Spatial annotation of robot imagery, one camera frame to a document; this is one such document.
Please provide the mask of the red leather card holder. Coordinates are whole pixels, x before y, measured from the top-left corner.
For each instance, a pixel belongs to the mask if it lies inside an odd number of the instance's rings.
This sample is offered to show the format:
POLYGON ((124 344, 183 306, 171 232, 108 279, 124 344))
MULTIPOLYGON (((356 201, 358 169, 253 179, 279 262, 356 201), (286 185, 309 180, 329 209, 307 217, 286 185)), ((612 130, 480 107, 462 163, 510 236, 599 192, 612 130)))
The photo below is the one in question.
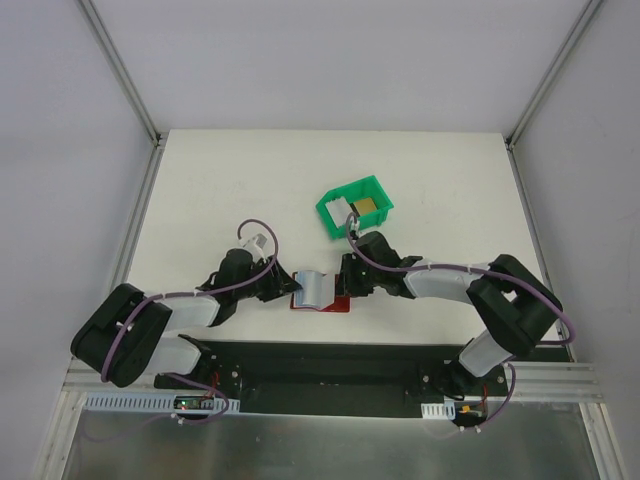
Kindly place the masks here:
POLYGON ((338 293, 337 275, 313 270, 295 272, 293 279, 299 284, 291 297, 291 310, 310 310, 323 313, 349 313, 351 299, 338 293))

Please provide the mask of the green plastic bin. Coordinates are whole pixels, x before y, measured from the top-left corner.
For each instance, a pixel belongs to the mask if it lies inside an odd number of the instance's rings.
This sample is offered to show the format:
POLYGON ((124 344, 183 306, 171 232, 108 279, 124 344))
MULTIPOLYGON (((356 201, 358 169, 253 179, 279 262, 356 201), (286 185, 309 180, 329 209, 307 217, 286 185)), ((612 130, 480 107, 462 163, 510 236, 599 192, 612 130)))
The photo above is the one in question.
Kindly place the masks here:
POLYGON ((327 191, 316 203, 322 224, 332 240, 346 236, 350 214, 361 229, 382 225, 394 204, 376 176, 370 175, 327 191))

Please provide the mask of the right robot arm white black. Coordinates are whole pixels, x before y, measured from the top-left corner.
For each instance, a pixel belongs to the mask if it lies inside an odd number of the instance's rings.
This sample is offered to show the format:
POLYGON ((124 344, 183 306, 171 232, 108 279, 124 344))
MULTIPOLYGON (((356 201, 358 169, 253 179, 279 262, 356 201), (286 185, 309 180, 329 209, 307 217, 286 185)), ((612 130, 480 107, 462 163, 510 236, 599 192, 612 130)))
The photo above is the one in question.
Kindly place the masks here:
POLYGON ((432 263, 421 256, 400 257, 378 231, 347 240, 353 249, 342 257, 340 281, 346 295, 366 297, 376 288, 407 299, 439 298, 473 306, 485 330, 472 339, 437 377, 461 394, 481 388, 494 367, 528 355, 546 340, 562 318, 559 300, 515 257, 499 255, 487 264, 432 263))

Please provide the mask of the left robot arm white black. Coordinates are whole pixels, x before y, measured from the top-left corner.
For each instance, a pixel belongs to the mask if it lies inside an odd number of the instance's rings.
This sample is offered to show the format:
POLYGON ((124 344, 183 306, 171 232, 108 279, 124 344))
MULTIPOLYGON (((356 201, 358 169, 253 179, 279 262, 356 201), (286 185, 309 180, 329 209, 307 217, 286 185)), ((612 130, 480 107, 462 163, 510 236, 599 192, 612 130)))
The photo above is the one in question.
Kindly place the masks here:
POLYGON ((248 250, 234 248, 192 292, 148 296, 129 283, 118 285, 75 334, 70 351, 103 382, 118 387, 145 373, 169 371, 199 389, 210 380, 210 363, 197 347, 167 338, 167 332, 219 326, 244 299, 269 302, 301 289, 273 256, 256 260, 248 250))

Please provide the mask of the gold card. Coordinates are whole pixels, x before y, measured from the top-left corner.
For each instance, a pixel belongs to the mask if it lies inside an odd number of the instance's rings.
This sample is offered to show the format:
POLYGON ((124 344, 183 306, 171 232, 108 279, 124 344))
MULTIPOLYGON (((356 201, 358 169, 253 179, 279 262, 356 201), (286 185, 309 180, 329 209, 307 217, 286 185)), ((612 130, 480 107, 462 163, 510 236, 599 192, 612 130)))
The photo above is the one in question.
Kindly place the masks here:
POLYGON ((358 217, 373 214, 378 210, 375 201, 371 197, 354 201, 351 203, 351 208, 358 217))

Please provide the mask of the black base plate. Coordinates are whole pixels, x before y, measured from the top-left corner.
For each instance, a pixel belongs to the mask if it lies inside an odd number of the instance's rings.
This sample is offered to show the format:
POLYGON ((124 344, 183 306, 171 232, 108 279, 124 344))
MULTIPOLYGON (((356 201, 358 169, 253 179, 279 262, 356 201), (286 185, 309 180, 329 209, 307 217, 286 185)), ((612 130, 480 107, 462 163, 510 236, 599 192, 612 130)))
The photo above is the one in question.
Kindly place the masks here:
POLYGON ((243 413, 417 418, 442 402, 447 345, 203 341, 188 379, 215 386, 243 413))

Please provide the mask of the left aluminium frame post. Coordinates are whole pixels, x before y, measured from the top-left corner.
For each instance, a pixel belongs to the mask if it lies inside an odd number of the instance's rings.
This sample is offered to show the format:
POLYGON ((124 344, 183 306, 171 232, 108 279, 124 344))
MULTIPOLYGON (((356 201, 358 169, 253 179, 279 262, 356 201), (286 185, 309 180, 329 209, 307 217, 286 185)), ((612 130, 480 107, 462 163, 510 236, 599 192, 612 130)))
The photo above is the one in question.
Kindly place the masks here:
POLYGON ((146 137, 154 147, 158 147, 163 140, 163 134, 152 119, 95 2, 91 0, 78 0, 75 1, 75 4, 86 21, 125 99, 142 126, 146 137))

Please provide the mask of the aluminium frame post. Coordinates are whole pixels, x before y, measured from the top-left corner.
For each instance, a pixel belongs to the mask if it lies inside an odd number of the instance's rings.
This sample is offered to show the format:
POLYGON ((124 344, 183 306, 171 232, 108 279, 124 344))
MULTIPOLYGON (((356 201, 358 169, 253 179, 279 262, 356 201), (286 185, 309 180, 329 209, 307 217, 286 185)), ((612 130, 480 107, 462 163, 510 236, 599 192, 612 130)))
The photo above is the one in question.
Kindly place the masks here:
POLYGON ((571 56, 579 47, 580 42, 605 4, 606 2, 604 0, 589 0, 584 2, 568 33, 560 43, 551 62, 537 83, 514 127, 505 137, 505 145, 508 151, 512 151, 524 135, 537 111, 541 108, 543 101, 551 92, 554 84, 568 65, 571 56))
POLYGON ((125 99, 142 126, 146 137, 154 147, 158 147, 163 140, 163 134, 152 119, 95 2, 91 0, 78 0, 75 1, 75 4, 86 21, 125 99))

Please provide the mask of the right aluminium frame post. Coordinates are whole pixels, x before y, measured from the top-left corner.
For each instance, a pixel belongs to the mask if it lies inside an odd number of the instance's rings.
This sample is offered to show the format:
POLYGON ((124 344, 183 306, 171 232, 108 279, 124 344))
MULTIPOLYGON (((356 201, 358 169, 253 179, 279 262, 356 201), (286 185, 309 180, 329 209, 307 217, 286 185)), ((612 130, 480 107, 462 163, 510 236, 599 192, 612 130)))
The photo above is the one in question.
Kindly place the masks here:
POLYGON ((554 84, 568 65, 571 56, 579 47, 580 42, 605 4, 606 2, 604 0, 589 0, 584 2, 568 33, 560 43, 551 62, 537 83, 514 127, 505 137, 505 145, 508 151, 512 151, 524 135, 537 111, 541 108, 543 101, 551 92, 554 84))

